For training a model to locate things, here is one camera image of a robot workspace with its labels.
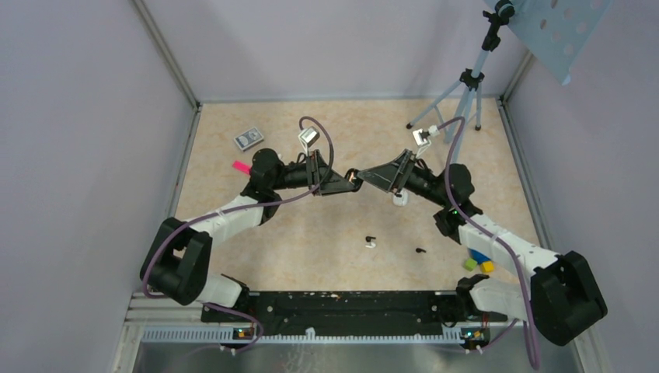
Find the black round charging case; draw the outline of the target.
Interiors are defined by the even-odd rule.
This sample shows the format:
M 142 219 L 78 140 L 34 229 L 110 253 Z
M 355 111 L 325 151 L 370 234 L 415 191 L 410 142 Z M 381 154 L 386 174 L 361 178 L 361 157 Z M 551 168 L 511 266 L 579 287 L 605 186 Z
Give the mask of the black round charging case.
M 345 178 L 350 182 L 355 190 L 361 188 L 362 180 L 358 176 L 359 170 L 355 168 L 348 169 Z

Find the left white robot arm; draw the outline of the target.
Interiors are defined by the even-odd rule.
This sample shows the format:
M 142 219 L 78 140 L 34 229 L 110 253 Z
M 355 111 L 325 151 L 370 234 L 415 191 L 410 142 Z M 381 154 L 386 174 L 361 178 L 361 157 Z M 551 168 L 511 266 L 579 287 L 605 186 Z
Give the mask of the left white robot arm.
M 252 157 L 249 182 L 231 202 L 189 221 L 167 218 L 159 227 L 140 271 L 148 298 L 169 298 L 180 305 L 214 303 L 231 321 L 244 319 L 247 287 L 226 275 L 209 274 L 211 253 L 239 233 L 263 225 L 285 204 L 278 190 L 306 188 L 306 195 L 353 193 L 361 188 L 357 170 L 345 176 L 332 170 L 319 151 L 283 163 L 271 148 Z

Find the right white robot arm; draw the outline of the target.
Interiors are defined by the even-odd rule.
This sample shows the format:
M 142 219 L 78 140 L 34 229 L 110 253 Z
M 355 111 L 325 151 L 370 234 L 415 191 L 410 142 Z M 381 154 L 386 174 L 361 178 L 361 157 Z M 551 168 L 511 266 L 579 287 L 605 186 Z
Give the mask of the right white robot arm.
M 433 174 L 410 151 L 397 159 L 361 171 L 356 180 L 385 192 L 407 190 L 441 206 L 434 215 L 440 233 L 482 253 L 508 272 L 518 284 L 505 284 L 487 275 L 464 280 L 455 300 L 457 313 L 476 320 L 484 312 L 520 319 L 549 342 L 564 346 L 608 315 L 608 306 L 581 254 L 559 254 L 534 245 L 483 213 L 471 201 L 475 187 L 469 169 L 449 163 Z

